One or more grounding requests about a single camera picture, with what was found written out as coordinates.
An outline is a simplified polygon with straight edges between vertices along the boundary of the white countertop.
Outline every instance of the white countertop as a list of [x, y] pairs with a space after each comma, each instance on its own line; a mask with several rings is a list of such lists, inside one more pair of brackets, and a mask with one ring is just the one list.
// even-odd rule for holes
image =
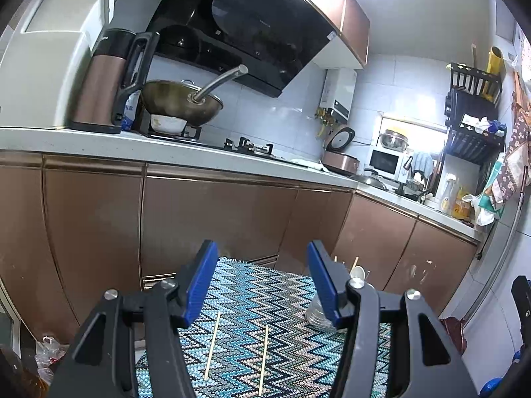
[[458, 220], [392, 192], [358, 184], [345, 176], [200, 145], [149, 139], [137, 133], [123, 132], [119, 135], [107, 135], [68, 129], [0, 128], [0, 150], [87, 155], [164, 163], [352, 188], [424, 216], [460, 234], [478, 241], [482, 240], [479, 232]]

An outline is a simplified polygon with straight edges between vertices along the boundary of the blue patterned tablecloth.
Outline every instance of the blue patterned tablecloth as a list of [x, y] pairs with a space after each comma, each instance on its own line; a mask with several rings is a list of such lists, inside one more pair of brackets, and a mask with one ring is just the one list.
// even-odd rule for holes
[[[309, 326], [304, 312], [315, 295], [309, 277], [219, 259], [203, 310], [181, 344], [198, 398], [258, 396], [265, 325], [269, 325], [266, 398], [328, 397], [344, 334]], [[203, 380], [218, 311], [221, 318], [208, 380]], [[384, 397], [389, 368], [390, 327], [380, 325], [372, 397]], [[140, 398], [152, 397], [146, 356], [136, 365]]]

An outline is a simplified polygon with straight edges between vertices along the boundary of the dish rack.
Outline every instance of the dish rack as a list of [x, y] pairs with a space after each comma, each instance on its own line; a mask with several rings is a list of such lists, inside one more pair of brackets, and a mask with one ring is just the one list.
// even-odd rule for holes
[[492, 153], [501, 152], [505, 145], [505, 137], [484, 131], [476, 133], [473, 126], [463, 122], [450, 129], [445, 152], [460, 159], [482, 165]]
[[[493, 107], [493, 105], [487, 98], [492, 99], [493, 103], [499, 100], [502, 91], [500, 76], [454, 62], [450, 63], [450, 70], [451, 89], [449, 97], [452, 97], [453, 90], [471, 94], [476, 96], [477, 100], [485, 100], [485, 116], [491, 113], [488, 112], [488, 108]], [[476, 165], [482, 165], [493, 154], [503, 150], [505, 136], [499, 137], [487, 131], [476, 133], [473, 126], [461, 122], [463, 115], [456, 112], [455, 109], [451, 109], [452, 103], [455, 102], [452, 100], [447, 102], [447, 109], [445, 110], [445, 114], [448, 116], [446, 125], [450, 129], [444, 149], [447, 154]]]
[[500, 75], [468, 67], [455, 62], [450, 63], [450, 90], [466, 90], [496, 104], [500, 99], [502, 84]]

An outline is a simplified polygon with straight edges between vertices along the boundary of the ceiling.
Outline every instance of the ceiling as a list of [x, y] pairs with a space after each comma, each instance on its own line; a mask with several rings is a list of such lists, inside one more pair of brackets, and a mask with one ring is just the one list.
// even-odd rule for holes
[[471, 43], [480, 62], [491, 46], [489, 0], [357, 1], [371, 21], [370, 53], [471, 64]]

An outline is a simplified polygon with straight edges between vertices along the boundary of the gas stove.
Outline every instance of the gas stove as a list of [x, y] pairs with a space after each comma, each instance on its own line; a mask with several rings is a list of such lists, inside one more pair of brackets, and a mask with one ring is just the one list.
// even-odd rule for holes
[[231, 139], [226, 139], [223, 146], [207, 144], [200, 141], [201, 127], [186, 127], [181, 135], [167, 135], [163, 133], [157, 133], [156, 131], [149, 130], [147, 133], [139, 132], [140, 134], [150, 139], [159, 139], [161, 141], [171, 141], [176, 143], [197, 145], [205, 148], [212, 148], [214, 150], [231, 151], [233, 153], [250, 155], [253, 157], [260, 157], [263, 159], [274, 160], [281, 163], [289, 163], [299, 167], [307, 168], [307, 166], [299, 163], [291, 162], [282, 157], [277, 157], [273, 154], [274, 144], [266, 144], [260, 146], [253, 144], [246, 137], [240, 137], [240, 142], [236, 145]]

